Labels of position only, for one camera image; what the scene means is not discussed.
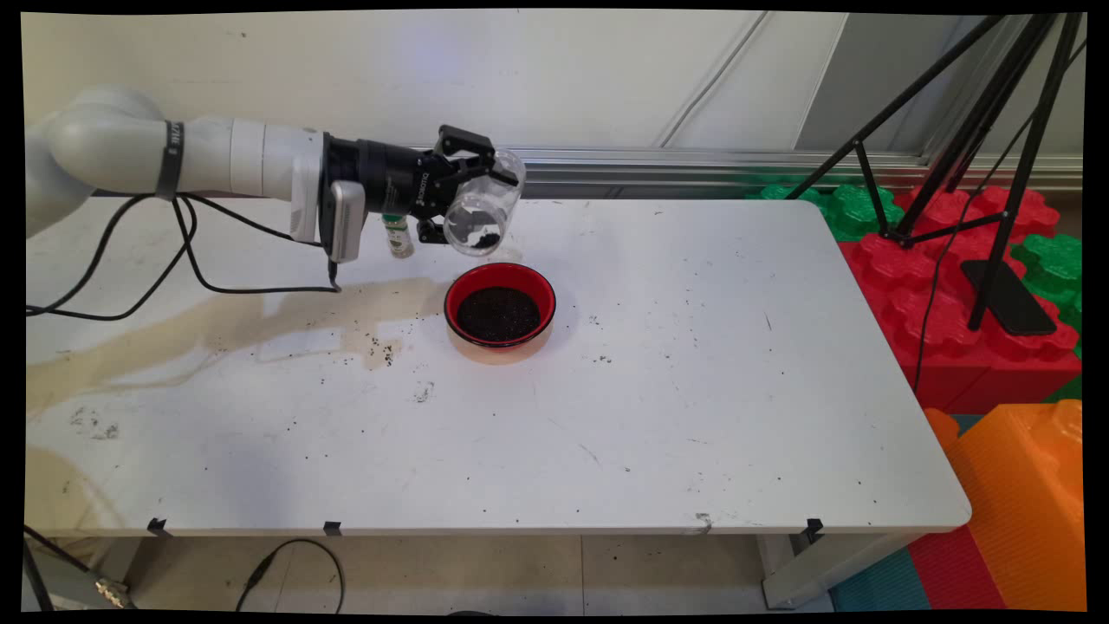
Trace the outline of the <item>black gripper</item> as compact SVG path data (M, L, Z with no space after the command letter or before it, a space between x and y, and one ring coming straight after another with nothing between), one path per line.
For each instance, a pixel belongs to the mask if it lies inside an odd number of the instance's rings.
M322 139L322 221L335 217L335 181L360 183L365 209L413 216L421 244L449 245L441 217L454 202L454 188L488 178L516 188L518 174L496 157L488 137L442 124L433 151L386 145L373 140Z

